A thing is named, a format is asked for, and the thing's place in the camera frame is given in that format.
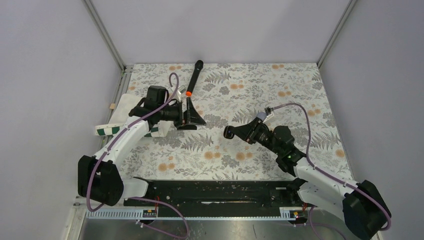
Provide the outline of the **purple earbud charging case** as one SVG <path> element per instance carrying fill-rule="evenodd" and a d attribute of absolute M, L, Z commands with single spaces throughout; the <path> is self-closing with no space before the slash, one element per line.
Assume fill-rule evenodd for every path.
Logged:
<path fill-rule="evenodd" d="M 265 112 L 259 112 L 257 115 L 256 115 L 256 117 L 257 118 L 259 118 L 259 119 L 261 119 L 262 121 L 265 121 L 266 120 L 266 118 L 267 118 L 267 114 L 265 113 Z"/>

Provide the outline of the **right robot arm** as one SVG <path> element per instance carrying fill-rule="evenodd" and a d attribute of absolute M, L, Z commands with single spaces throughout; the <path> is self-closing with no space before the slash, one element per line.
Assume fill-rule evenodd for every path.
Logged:
<path fill-rule="evenodd" d="M 295 147 L 295 139 L 287 126 L 279 125 L 270 130 L 256 117 L 245 125 L 226 126 L 223 136 L 226 139 L 237 136 L 251 145 L 258 143 L 277 155 L 278 167 L 294 176 L 297 184 L 286 193 L 291 205 L 305 202 L 319 207 L 341 219 L 361 240 L 370 240 L 391 226 L 391 213 L 372 182 L 344 178 L 313 163 L 308 154 Z"/>

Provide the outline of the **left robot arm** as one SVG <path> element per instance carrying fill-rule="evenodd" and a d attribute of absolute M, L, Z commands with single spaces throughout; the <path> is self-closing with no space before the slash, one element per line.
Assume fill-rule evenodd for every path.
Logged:
<path fill-rule="evenodd" d="M 128 113 L 128 118 L 116 135 L 93 156 L 84 155 L 78 161 L 77 193 L 87 201 L 94 200 L 102 205 L 114 206 L 121 199 L 136 197 L 144 206 L 152 204 L 155 192 L 146 180 L 136 177 L 123 179 L 119 167 L 135 147 L 162 121 L 173 122 L 178 130 L 196 130 L 206 122 L 196 112 L 191 96 L 195 85 L 190 83 L 183 101 L 162 86 L 152 85 Z"/>

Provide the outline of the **black earbud charging case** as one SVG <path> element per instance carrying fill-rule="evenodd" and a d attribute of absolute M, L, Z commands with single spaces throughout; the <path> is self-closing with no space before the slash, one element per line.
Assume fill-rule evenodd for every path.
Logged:
<path fill-rule="evenodd" d="M 233 139 L 234 138 L 234 133 L 233 133 L 233 126 L 231 126 L 231 125 L 228 125 L 228 126 L 226 126 L 225 128 L 224 128 L 224 132 L 223 132 L 223 137 L 225 138 L 225 139 L 229 139 L 229 140 L 231 140 L 231 139 Z"/>

